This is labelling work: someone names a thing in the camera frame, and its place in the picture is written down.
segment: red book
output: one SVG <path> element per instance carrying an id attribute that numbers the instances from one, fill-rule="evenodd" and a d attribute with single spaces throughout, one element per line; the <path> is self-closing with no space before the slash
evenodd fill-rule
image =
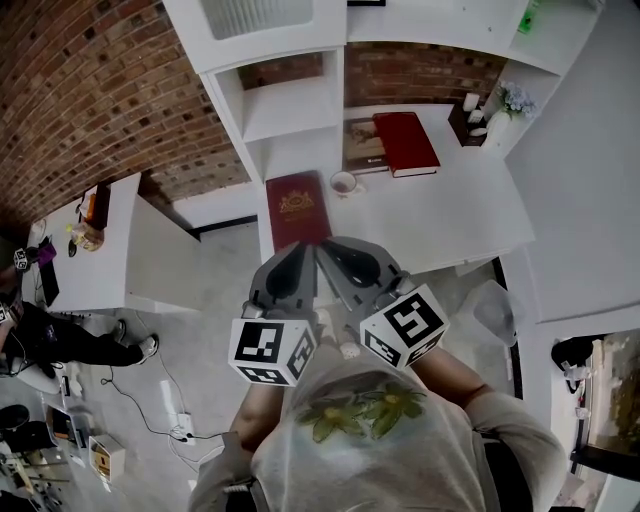
<path id="1" fill-rule="evenodd" d="M 276 252 L 298 241 L 317 245 L 331 236 L 316 171 L 275 178 L 267 181 L 266 187 Z"/>
<path id="2" fill-rule="evenodd" d="M 394 178 L 438 170 L 440 160 L 415 112 L 375 114 L 373 122 Z"/>

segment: cup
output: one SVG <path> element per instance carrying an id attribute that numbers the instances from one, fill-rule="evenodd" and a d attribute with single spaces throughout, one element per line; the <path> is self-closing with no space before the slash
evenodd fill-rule
<path id="1" fill-rule="evenodd" d="M 350 172 L 340 171 L 331 176 L 329 185 L 339 197 L 351 197 L 366 192 L 364 185 Z"/>

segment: person in black clothing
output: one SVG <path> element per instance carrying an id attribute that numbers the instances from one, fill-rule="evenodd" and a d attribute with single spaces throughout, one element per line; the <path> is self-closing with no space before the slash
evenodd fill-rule
<path id="1" fill-rule="evenodd" d="M 11 318 L 0 324 L 0 351 L 10 357 L 26 354 L 27 360 L 34 361 L 45 372 L 50 363 L 56 362 L 110 366 L 141 364 L 158 350 L 158 340 L 152 336 L 139 345 L 122 345 L 120 342 L 126 332 L 123 320 L 113 332 L 96 337 L 79 325 L 23 302 L 20 275 L 13 266 L 0 272 L 0 302 L 11 312 Z"/>

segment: white wall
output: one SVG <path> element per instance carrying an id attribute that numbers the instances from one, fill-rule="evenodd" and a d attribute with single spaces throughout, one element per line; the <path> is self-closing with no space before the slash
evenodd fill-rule
<path id="1" fill-rule="evenodd" d="M 536 320 L 640 303 L 639 48 L 640 9 L 609 0 L 544 114 L 507 158 L 537 237 L 526 249 Z"/>
<path id="2" fill-rule="evenodd" d="M 640 504 L 640 483 L 609 475 L 595 512 L 635 512 Z"/>

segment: brick wall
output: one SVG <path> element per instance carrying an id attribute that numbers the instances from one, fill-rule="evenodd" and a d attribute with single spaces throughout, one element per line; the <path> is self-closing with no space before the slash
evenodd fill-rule
<path id="1" fill-rule="evenodd" d="M 484 103 L 507 59 L 433 44 L 350 43 L 345 54 L 347 107 L 461 103 L 468 92 Z"/>
<path id="2" fill-rule="evenodd" d="M 245 91 L 322 75 L 322 53 L 303 53 L 238 68 Z"/>
<path id="3" fill-rule="evenodd" d="M 0 229 L 144 172 L 160 204 L 248 181 L 157 0 L 0 0 Z"/>

